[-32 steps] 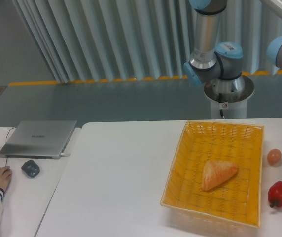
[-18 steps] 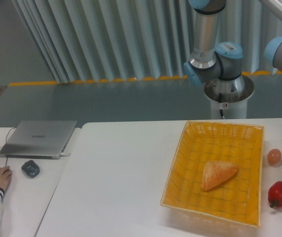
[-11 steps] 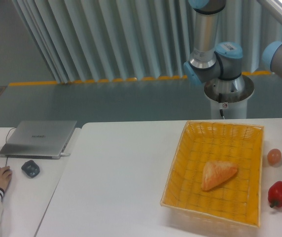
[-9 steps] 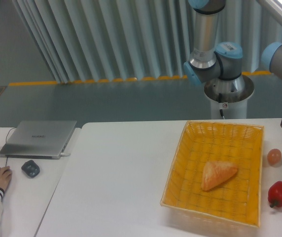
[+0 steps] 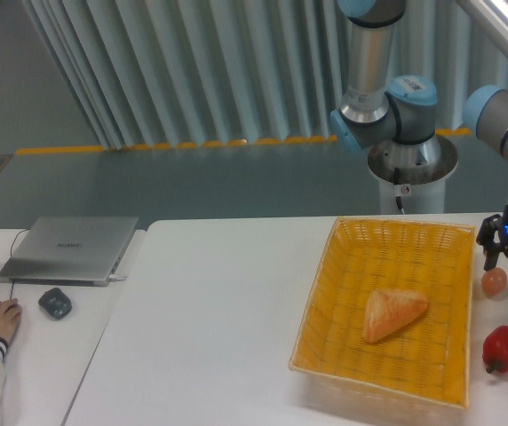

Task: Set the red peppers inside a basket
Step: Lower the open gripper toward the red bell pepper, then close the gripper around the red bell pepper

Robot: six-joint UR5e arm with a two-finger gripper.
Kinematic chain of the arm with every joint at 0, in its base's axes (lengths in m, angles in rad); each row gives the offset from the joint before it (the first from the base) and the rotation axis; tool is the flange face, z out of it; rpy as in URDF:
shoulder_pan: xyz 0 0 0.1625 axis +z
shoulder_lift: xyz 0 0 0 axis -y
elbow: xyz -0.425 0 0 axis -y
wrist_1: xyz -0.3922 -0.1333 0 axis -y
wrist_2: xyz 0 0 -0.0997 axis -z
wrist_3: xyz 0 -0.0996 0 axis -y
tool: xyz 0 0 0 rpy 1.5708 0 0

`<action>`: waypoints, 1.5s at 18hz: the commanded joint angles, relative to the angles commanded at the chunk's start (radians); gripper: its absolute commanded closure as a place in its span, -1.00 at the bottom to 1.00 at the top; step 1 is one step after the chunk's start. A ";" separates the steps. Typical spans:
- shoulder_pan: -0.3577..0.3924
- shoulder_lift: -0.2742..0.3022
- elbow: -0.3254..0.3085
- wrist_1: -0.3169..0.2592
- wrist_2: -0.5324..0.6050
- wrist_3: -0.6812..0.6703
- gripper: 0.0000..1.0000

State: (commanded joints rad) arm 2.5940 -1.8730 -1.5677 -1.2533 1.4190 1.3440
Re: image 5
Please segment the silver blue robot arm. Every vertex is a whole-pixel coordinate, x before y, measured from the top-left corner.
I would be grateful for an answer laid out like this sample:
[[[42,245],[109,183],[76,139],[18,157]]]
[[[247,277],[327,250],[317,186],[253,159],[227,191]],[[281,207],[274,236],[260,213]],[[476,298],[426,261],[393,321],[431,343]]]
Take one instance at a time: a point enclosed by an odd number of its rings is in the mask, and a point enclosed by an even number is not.
[[[347,91],[331,112],[330,127],[350,151],[367,150],[385,214],[438,214],[444,210],[447,178],[457,166],[455,146],[435,131],[434,84],[418,75],[387,75],[402,1],[342,1],[353,26]],[[487,85],[467,100],[463,121],[475,137],[508,161],[508,90]],[[485,268],[508,258],[508,202],[486,218],[477,242]]]

